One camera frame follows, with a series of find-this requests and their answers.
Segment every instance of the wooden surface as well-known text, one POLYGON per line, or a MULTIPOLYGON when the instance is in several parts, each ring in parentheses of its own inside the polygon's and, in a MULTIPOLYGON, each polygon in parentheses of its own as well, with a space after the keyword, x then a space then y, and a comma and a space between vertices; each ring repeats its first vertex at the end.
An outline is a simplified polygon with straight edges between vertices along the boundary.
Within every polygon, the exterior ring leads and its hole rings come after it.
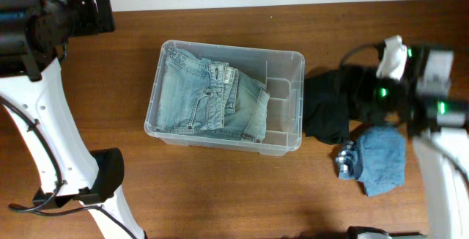
MULTIPOLYGON (((149 137, 144 119, 160 47, 171 39, 299 51, 307 73, 337 67, 357 45, 401 34, 408 42, 454 46, 451 93, 468 99, 469 0, 123 12, 116 21, 113 34, 70 41, 64 90, 86 146, 123 152, 124 192, 149 238, 280 238, 352 225, 428 232, 409 145, 405 185, 368 198, 355 181, 337 178, 336 147, 313 138, 282 158, 179 147, 149 137)), ((8 211, 9 202, 31 203, 39 177, 10 118, 0 113, 2 237, 102 238, 88 213, 41 218, 8 211)))

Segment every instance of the clear plastic storage box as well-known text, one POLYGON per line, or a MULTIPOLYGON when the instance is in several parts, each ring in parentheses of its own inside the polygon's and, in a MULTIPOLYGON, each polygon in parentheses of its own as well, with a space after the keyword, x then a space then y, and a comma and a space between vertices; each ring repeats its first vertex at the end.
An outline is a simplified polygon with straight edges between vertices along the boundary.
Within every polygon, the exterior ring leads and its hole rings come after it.
POLYGON ((305 59, 298 52, 167 41, 161 48, 160 61, 145 119, 145 131, 167 144, 219 147, 259 152, 265 155, 285 155, 289 151, 297 150, 301 145, 304 67, 305 59), (228 62, 230 66, 236 67, 251 78, 265 83, 270 94, 265 139, 261 143, 250 143, 157 132, 155 130, 156 112, 160 100, 166 49, 169 47, 183 48, 199 58, 228 62))

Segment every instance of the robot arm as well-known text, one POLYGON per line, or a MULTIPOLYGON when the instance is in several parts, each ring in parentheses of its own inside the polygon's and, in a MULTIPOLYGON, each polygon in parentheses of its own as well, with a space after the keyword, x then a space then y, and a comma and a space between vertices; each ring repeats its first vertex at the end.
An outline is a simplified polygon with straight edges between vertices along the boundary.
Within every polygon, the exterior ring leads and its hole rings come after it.
POLYGON ((447 97, 453 52, 406 46, 399 36, 369 46, 379 52, 377 69, 341 65, 346 82, 348 73, 363 73, 366 86, 350 93, 352 103, 366 109, 359 119, 389 125, 386 114, 399 114, 424 179, 429 238, 469 238, 469 103, 447 97))
POLYGON ((64 96, 57 59, 56 46, 66 45, 68 37, 114 30, 109 0, 97 0, 97 5, 94 0, 1 0, 0 12, 0 101, 41 180, 34 207, 10 209, 40 216, 89 210, 105 238, 145 238, 122 191, 122 154, 116 148, 90 153, 85 147, 64 96), (84 207, 44 212, 71 199, 84 207))

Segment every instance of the folded denim jeans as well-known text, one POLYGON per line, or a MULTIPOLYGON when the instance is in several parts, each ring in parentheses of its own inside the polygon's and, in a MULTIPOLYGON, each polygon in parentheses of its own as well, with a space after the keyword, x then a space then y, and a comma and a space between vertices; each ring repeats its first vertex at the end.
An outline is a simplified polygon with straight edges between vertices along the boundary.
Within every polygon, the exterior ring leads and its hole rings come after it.
POLYGON ((167 48, 155 129, 164 133, 261 141, 269 94, 226 62, 167 48))
POLYGON ((336 158, 339 178, 358 180, 368 196, 405 183, 405 139, 396 128, 372 127, 342 146, 336 158))

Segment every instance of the green led light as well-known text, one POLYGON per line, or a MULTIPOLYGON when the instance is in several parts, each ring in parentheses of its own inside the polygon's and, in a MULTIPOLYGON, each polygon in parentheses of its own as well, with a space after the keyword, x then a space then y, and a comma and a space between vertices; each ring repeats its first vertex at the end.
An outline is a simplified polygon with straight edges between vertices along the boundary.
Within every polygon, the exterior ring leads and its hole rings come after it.
POLYGON ((444 102, 439 102, 438 103, 438 112, 440 114, 445 114, 446 113, 446 104, 444 102))
POLYGON ((384 98, 384 97, 386 97, 387 94, 388 94, 388 90, 387 90, 387 89, 385 89, 385 88, 381 88, 381 89, 380 89, 380 95, 381 95, 381 97, 384 98))

